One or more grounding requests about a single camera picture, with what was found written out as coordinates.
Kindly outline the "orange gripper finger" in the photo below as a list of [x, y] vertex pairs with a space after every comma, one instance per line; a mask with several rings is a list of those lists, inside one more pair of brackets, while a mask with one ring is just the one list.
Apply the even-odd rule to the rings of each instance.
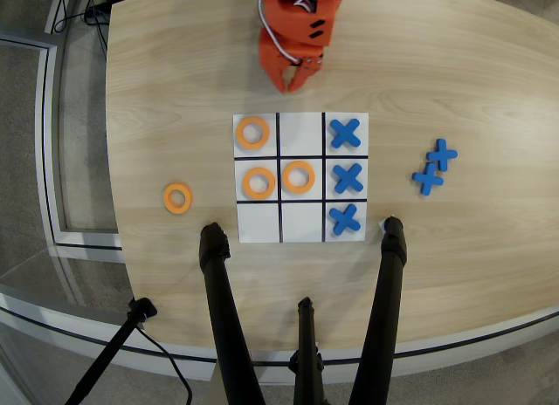
[[284, 73], [289, 67], [289, 63], [272, 63], [266, 67], [268, 77], [281, 93], [285, 93], [287, 91]]
[[288, 85], [290, 93], [301, 89], [309, 78], [314, 76], [323, 67], [323, 56], [304, 58], [296, 67], [293, 77]]

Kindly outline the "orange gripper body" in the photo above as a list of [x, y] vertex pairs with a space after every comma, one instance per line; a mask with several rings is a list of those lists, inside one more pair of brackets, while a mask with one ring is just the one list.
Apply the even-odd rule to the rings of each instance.
[[279, 34], [262, 29], [259, 39], [260, 58], [264, 66], [272, 63], [289, 63], [297, 67], [302, 59], [323, 56], [323, 48], [303, 44]]

